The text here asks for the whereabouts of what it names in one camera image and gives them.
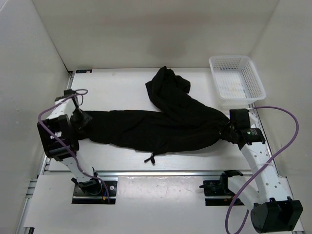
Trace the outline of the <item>black trousers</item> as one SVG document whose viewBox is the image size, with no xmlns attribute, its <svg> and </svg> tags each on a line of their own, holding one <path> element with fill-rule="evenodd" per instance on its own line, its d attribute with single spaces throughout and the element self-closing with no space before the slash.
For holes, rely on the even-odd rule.
<svg viewBox="0 0 312 234">
<path fill-rule="evenodd" d="M 162 67 L 146 84 L 159 111 L 86 111 L 92 117 L 78 139 L 113 144 L 153 155 L 200 150 L 219 140 L 235 143 L 229 118 L 189 96 L 191 83 Z"/>
</svg>

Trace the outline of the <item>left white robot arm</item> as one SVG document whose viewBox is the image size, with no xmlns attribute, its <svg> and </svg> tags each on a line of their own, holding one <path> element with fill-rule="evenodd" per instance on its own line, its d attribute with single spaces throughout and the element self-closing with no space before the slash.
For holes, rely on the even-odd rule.
<svg viewBox="0 0 312 234">
<path fill-rule="evenodd" d="M 88 165 L 79 151 L 78 137 L 85 134 L 92 117 L 79 108 L 78 98 L 62 96 L 44 120 L 39 115 L 37 128 L 46 156 L 66 166 L 74 175 L 72 181 L 82 190 L 97 195 L 102 183 L 97 172 Z"/>
</svg>

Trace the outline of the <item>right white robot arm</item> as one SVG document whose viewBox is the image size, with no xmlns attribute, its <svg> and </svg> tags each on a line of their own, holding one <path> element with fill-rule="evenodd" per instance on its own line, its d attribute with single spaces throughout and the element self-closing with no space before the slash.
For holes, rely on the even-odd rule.
<svg viewBox="0 0 312 234">
<path fill-rule="evenodd" d="M 295 133 L 285 146 L 270 156 L 262 131 L 251 127 L 249 111 L 249 109 L 230 110 L 227 132 L 235 136 L 252 176 L 245 180 L 244 175 L 237 171 L 219 182 L 219 190 L 223 194 L 234 193 L 225 216 L 225 230 L 227 233 L 230 232 L 230 212 L 236 200 L 240 199 L 247 207 L 247 211 L 237 233 L 242 231 L 248 217 L 259 234 L 293 231 L 303 207 L 301 202 L 293 200 L 281 185 L 273 160 L 294 142 L 299 132 L 299 122 L 294 114 L 280 108 L 280 111 L 293 118 Z"/>
</svg>

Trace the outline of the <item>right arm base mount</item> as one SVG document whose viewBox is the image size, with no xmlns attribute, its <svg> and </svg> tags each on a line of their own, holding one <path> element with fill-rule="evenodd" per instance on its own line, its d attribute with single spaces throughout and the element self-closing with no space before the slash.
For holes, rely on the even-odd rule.
<svg viewBox="0 0 312 234">
<path fill-rule="evenodd" d="M 227 170 L 221 173 L 218 179 L 206 179 L 199 186 L 203 189 L 205 206 L 229 206 L 235 193 L 228 188 L 228 178 L 244 176 L 238 170 Z"/>
</svg>

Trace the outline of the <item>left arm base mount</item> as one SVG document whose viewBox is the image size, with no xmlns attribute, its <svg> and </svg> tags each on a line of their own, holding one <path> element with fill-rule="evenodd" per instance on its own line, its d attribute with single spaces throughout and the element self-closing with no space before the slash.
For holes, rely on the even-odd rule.
<svg viewBox="0 0 312 234">
<path fill-rule="evenodd" d="M 117 195 L 117 180 L 105 180 L 108 192 L 102 183 L 92 184 L 88 188 L 81 188 L 75 178 L 71 179 L 75 186 L 72 204 L 101 204 L 115 205 Z"/>
</svg>

